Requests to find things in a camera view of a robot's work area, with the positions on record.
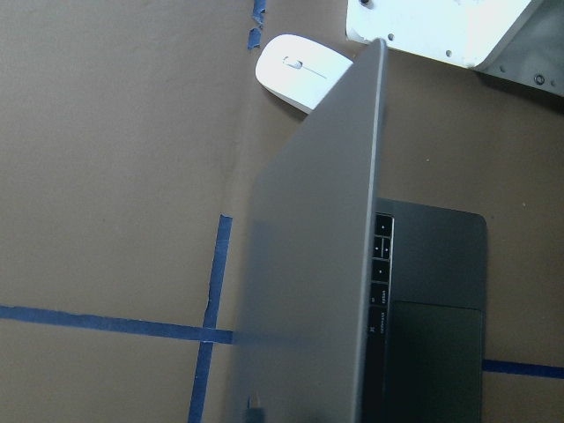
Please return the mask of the grey laptop computer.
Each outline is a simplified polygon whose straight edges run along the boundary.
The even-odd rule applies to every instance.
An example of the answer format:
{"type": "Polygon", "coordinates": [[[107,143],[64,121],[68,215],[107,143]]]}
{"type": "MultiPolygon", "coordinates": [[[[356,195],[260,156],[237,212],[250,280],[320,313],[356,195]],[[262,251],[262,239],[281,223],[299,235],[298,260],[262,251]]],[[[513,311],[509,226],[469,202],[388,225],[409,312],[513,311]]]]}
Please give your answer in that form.
{"type": "Polygon", "coordinates": [[[378,193],[373,41],[258,175],[227,422],[478,422],[485,220],[378,193]]]}

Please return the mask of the white computer mouse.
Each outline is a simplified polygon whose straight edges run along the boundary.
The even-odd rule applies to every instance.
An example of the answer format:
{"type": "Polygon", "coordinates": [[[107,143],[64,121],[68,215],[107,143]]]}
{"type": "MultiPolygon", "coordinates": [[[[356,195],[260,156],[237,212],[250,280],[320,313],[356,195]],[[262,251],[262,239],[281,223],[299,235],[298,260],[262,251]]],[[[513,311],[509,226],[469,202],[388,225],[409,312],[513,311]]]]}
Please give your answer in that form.
{"type": "Polygon", "coordinates": [[[352,64],[323,44],[286,33],[263,48],[255,75],[269,92],[309,114],[352,64]]]}

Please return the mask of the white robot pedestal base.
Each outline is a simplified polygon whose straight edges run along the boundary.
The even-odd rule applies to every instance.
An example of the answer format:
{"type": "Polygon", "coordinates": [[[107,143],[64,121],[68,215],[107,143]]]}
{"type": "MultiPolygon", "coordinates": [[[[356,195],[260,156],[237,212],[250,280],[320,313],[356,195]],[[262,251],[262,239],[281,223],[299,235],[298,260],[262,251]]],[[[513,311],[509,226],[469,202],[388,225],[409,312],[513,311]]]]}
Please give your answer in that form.
{"type": "Polygon", "coordinates": [[[345,33],[563,94],[561,1],[350,1],[345,33]]]}

